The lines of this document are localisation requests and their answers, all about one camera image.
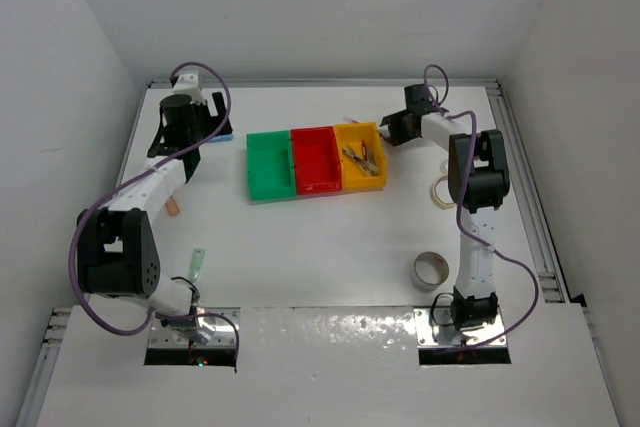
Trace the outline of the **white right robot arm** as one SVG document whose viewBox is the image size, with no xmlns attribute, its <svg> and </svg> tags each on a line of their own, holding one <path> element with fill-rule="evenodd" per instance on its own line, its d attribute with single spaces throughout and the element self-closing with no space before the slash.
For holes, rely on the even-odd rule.
<svg viewBox="0 0 640 427">
<path fill-rule="evenodd" d="M 481 131 L 472 111 L 450 114 L 424 85 L 404 88 L 405 108 L 385 116 L 387 142 L 424 138 L 448 153 L 448 190 L 460 231 L 459 270 L 450 312 L 458 330 L 493 323 L 498 297 L 493 280 L 497 212 L 510 190 L 502 133 Z"/>
</svg>

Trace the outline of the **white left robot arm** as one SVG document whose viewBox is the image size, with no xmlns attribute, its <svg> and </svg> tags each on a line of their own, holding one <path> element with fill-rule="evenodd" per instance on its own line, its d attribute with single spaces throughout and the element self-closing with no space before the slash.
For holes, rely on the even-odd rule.
<svg viewBox="0 0 640 427">
<path fill-rule="evenodd" d="M 152 223 L 193 177 L 200 146 L 229 127 L 230 106 L 229 93 L 220 92 L 210 101 L 189 94 L 162 99 L 159 125 L 140 173 L 78 216 L 69 275 L 85 312 L 104 330 L 134 333 L 100 318 L 85 299 L 88 294 L 138 304 L 150 317 L 193 317 L 196 294 L 186 282 L 162 272 Z"/>
</svg>

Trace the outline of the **yellow highlighter pen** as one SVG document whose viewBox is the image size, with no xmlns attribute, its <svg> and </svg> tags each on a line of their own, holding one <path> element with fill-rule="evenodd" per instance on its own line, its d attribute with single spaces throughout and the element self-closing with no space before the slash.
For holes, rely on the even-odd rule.
<svg viewBox="0 0 640 427">
<path fill-rule="evenodd" d="M 365 173 L 366 176 L 378 175 L 378 167 L 376 165 L 371 164 L 370 162 L 359 157 L 353 157 L 352 160 L 356 163 L 360 170 Z"/>
</svg>

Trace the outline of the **wide clear tape roll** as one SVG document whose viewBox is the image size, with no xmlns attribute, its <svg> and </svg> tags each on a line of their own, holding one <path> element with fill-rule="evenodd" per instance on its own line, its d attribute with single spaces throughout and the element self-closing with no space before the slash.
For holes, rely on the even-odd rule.
<svg viewBox="0 0 640 427">
<path fill-rule="evenodd" d="M 420 253 L 410 270 L 412 283 L 421 292 L 439 289 L 448 280 L 449 273 L 446 259 L 431 251 Z"/>
</svg>

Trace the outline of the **blue eraser stick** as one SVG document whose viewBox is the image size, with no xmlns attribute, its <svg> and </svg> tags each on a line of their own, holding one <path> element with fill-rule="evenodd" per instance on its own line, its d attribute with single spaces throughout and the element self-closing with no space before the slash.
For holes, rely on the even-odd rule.
<svg viewBox="0 0 640 427">
<path fill-rule="evenodd" d="M 219 135 L 219 136 L 213 137 L 209 141 L 209 143 L 226 142 L 226 141 L 231 141 L 233 139 L 234 139 L 233 134 L 225 134 L 225 135 Z"/>
</svg>

